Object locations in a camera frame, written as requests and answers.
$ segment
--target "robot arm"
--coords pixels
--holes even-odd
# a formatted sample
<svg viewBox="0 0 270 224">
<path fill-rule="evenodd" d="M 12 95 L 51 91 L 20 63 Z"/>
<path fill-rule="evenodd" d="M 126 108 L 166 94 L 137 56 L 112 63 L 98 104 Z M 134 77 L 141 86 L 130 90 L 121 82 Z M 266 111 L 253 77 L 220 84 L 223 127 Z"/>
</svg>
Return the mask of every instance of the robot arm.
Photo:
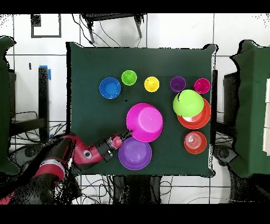
<svg viewBox="0 0 270 224">
<path fill-rule="evenodd" d="M 29 183 L 19 186 L 5 201 L 9 204 L 54 203 L 54 189 L 65 179 L 70 160 L 80 170 L 88 169 L 101 160 L 107 162 L 131 133 L 113 134 L 91 146 L 85 145 L 74 134 L 57 136 L 60 143 L 49 150 Z"/>
</svg>

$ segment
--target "bowl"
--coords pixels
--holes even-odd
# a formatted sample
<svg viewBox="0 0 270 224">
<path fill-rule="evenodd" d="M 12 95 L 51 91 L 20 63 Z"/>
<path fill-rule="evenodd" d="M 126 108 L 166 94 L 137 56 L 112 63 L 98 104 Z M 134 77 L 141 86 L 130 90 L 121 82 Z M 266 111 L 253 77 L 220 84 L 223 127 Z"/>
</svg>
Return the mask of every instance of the bowl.
<svg viewBox="0 0 270 224">
<path fill-rule="evenodd" d="M 201 132 L 190 132 L 184 140 L 185 149 L 191 154 L 199 154 L 206 148 L 207 140 Z"/>
<path fill-rule="evenodd" d="M 152 158 L 149 143 L 140 142 L 131 137 L 123 142 L 119 148 L 118 158 L 120 163 L 129 170 L 140 170 L 146 167 Z"/>
<path fill-rule="evenodd" d="M 177 115 L 179 122 L 186 128 L 199 129 L 204 127 L 210 120 L 211 108 L 209 102 L 204 99 L 204 108 L 201 113 L 192 118 L 181 117 Z"/>
<path fill-rule="evenodd" d="M 177 94 L 186 87 L 186 81 L 181 76 L 175 76 L 171 79 L 170 87 L 171 87 L 171 91 Z"/>
<path fill-rule="evenodd" d="M 186 89 L 175 96 L 172 107 L 179 116 L 194 117 L 203 110 L 204 99 L 194 90 Z"/>
<path fill-rule="evenodd" d="M 210 87 L 210 82 L 205 78 L 198 79 L 193 85 L 193 89 L 199 94 L 206 94 L 210 90 Z"/>
<path fill-rule="evenodd" d="M 114 99 L 120 94 L 121 85 L 119 81 L 112 77 L 103 79 L 99 85 L 100 94 L 106 99 Z"/>
<path fill-rule="evenodd" d="M 136 82 L 137 75 L 134 71 L 127 70 L 122 74 L 121 79 L 125 85 L 131 86 Z"/>
<path fill-rule="evenodd" d="M 127 114 L 127 128 L 133 130 L 132 136 L 141 142 L 152 142 L 163 129 L 163 117 L 151 104 L 141 102 L 134 105 Z"/>
<path fill-rule="evenodd" d="M 159 88 L 159 80 L 156 77 L 148 77 L 144 81 L 144 87 L 148 92 L 156 92 Z"/>
</svg>

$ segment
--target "blue bowl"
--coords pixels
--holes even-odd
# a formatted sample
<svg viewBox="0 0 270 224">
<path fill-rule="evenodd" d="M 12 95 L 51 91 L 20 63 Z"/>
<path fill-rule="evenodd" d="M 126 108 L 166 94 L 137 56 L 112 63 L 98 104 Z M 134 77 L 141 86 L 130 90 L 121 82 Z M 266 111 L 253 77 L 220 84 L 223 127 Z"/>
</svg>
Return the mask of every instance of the blue bowl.
<svg viewBox="0 0 270 224">
<path fill-rule="evenodd" d="M 99 85 L 99 92 L 106 99 L 114 99 L 119 95 L 120 91 L 121 85 L 115 78 L 105 78 Z"/>
</svg>

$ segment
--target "blue tape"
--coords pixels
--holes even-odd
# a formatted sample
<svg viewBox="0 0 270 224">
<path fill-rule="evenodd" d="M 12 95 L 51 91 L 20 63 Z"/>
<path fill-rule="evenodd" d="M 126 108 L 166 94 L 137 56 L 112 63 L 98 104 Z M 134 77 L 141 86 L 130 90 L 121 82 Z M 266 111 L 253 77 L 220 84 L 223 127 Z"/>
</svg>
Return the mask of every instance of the blue tape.
<svg viewBox="0 0 270 224">
<path fill-rule="evenodd" d="M 51 69 L 48 69 L 48 79 L 49 79 L 49 80 L 52 80 L 52 77 L 51 77 Z"/>
<path fill-rule="evenodd" d="M 48 79 L 52 80 L 51 69 L 48 69 Z"/>
</svg>

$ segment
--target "red bowl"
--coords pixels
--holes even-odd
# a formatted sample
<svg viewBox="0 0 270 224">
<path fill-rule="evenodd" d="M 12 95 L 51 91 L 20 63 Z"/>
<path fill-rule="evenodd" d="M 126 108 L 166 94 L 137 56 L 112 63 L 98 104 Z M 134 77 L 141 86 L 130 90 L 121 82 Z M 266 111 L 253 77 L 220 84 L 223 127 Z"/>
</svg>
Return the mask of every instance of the red bowl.
<svg viewBox="0 0 270 224">
<path fill-rule="evenodd" d="M 203 152 L 207 146 L 207 140 L 201 132 L 190 132 L 184 140 L 185 149 L 191 154 Z"/>
<path fill-rule="evenodd" d="M 182 118 L 181 116 L 177 115 L 177 118 L 179 120 L 179 122 L 186 128 L 189 129 L 199 129 L 204 127 L 210 120 L 210 116 L 211 116 L 211 108 L 210 108 L 210 104 L 209 102 L 207 102 L 206 99 L 204 99 L 204 107 L 201 111 L 200 117 L 199 119 L 197 119 L 194 122 L 189 122 L 187 120 L 185 120 L 184 118 Z"/>
</svg>

